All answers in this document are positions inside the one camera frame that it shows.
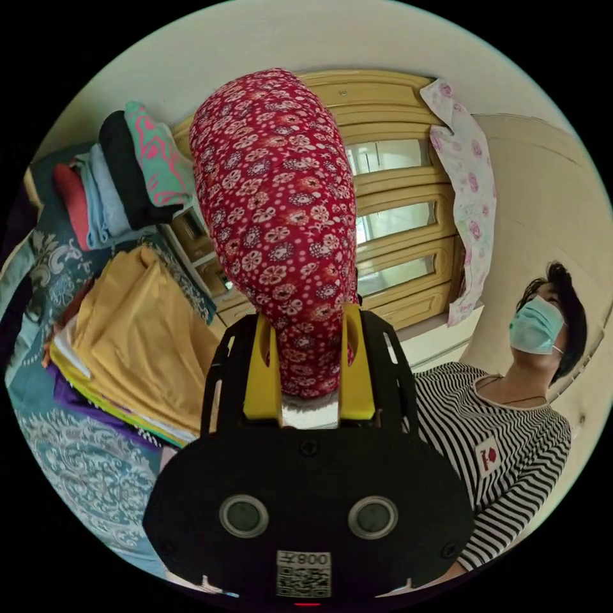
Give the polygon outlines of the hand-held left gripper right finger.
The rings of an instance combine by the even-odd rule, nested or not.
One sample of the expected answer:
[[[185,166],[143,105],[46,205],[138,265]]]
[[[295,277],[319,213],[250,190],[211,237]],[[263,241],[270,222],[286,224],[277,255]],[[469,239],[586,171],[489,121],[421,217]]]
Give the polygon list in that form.
[[[338,419],[371,420],[373,417],[374,395],[361,309],[356,303],[348,303],[342,330]]]

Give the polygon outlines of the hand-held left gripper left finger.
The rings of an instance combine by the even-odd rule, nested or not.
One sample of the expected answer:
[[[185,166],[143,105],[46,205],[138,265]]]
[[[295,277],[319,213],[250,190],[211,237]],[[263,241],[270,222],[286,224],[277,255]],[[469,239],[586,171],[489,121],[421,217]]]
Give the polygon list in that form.
[[[282,417],[282,385],[276,331],[261,314],[255,322],[243,414],[247,419]]]

